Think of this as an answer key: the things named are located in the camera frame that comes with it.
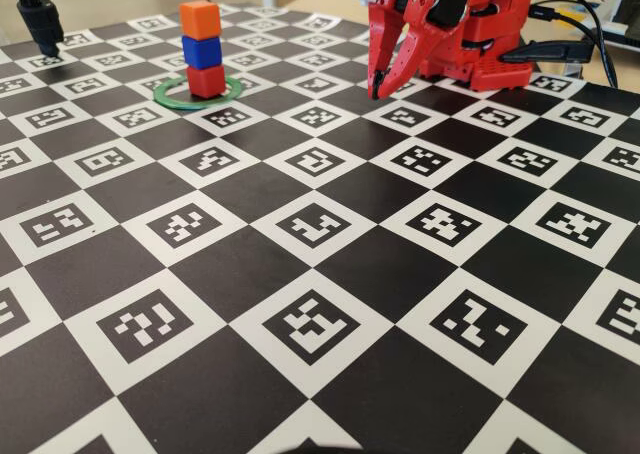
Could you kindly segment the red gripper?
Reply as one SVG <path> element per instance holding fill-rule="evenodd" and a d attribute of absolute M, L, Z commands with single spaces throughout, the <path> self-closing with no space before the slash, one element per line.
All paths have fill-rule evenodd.
<path fill-rule="evenodd" d="M 461 27 L 469 0 L 369 3 L 368 94 L 384 99 Z"/>

